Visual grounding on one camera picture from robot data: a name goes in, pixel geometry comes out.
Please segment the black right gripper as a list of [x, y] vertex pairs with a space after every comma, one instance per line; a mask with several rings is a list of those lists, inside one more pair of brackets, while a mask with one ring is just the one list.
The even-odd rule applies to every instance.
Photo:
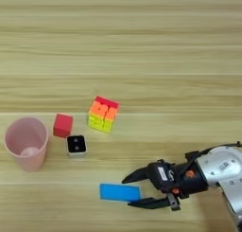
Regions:
[[[190, 194], [199, 193], [208, 189], [208, 185], [201, 174], [196, 163], [199, 152], [188, 152], [185, 155], [186, 163], [173, 166], [175, 186], [172, 193], [176, 196], [189, 196]], [[123, 184], [139, 182], [147, 179], [147, 167], [135, 170], [122, 181]], [[129, 206], [143, 209], [158, 209], [170, 207], [172, 211], [181, 209], [180, 202], [175, 195], [167, 193], [165, 198], [145, 198], [136, 202], [130, 202]]]

